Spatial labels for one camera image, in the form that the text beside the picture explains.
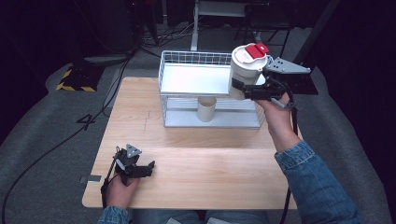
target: person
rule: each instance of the person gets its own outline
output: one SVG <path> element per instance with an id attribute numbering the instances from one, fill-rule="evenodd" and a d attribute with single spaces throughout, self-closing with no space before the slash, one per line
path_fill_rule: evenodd
<path id="1" fill-rule="evenodd" d="M 287 102 L 287 94 L 281 101 Z M 324 161 L 294 133 L 290 111 L 269 101 L 256 101 L 264 109 L 268 131 L 276 147 L 275 159 L 289 182 L 303 223 L 361 223 L 358 206 L 347 196 Z M 111 181 L 107 208 L 98 223 L 128 223 L 128 207 L 139 180 L 125 187 L 119 177 Z M 135 224 L 265 224 L 265 211 L 208 210 L 201 221 L 194 211 L 141 209 L 133 211 Z"/>

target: white cup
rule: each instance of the white cup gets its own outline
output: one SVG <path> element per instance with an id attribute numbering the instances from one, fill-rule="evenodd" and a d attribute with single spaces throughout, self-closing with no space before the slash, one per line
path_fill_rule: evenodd
<path id="1" fill-rule="evenodd" d="M 198 97 L 198 119 L 202 122 L 209 122 L 215 116 L 215 107 L 217 99 L 214 96 Z"/>
<path id="2" fill-rule="evenodd" d="M 268 63 L 266 54 L 263 54 L 262 57 L 253 58 L 247 52 L 247 48 L 253 46 L 258 46 L 262 50 L 268 49 L 263 44 L 248 44 L 240 46 L 232 52 L 229 92 L 235 100 L 245 100 L 245 95 L 232 86 L 232 78 L 243 82 L 245 85 L 254 85 L 262 73 L 262 68 Z"/>

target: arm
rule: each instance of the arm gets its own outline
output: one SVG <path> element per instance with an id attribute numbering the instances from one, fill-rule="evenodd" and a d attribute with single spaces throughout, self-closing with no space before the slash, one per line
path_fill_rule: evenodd
<path id="1" fill-rule="evenodd" d="M 356 204 L 324 161 L 293 132 L 289 110 L 268 101 L 257 103 L 264 108 L 268 130 L 276 146 L 276 161 L 288 179 L 303 222 L 360 223 Z"/>
<path id="2" fill-rule="evenodd" d="M 128 186 L 124 186 L 119 175 L 113 177 L 107 189 L 107 207 L 103 210 L 98 224 L 129 222 L 129 213 L 126 209 L 131 203 L 139 181 L 140 179 L 133 179 Z"/>

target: denim jacket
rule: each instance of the denim jacket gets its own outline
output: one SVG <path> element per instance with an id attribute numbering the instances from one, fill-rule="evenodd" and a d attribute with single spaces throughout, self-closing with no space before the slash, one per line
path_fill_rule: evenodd
<path id="1" fill-rule="evenodd" d="M 275 154 L 297 203 L 300 217 L 309 223 L 361 223 L 356 204 L 347 196 L 324 161 L 302 141 Z M 118 207 L 104 210 L 98 223 L 128 223 L 128 213 Z M 209 224 L 229 224 L 215 218 Z M 170 219 L 168 224 L 179 224 Z"/>

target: white wire rack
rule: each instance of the white wire rack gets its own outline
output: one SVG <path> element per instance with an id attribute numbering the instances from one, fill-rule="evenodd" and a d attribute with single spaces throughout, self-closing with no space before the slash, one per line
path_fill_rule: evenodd
<path id="1" fill-rule="evenodd" d="M 260 128 L 264 113 L 250 100 L 229 97 L 231 54 L 164 51 L 159 89 L 165 127 Z M 197 98 L 216 96 L 215 116 L 197 118 Z"/>

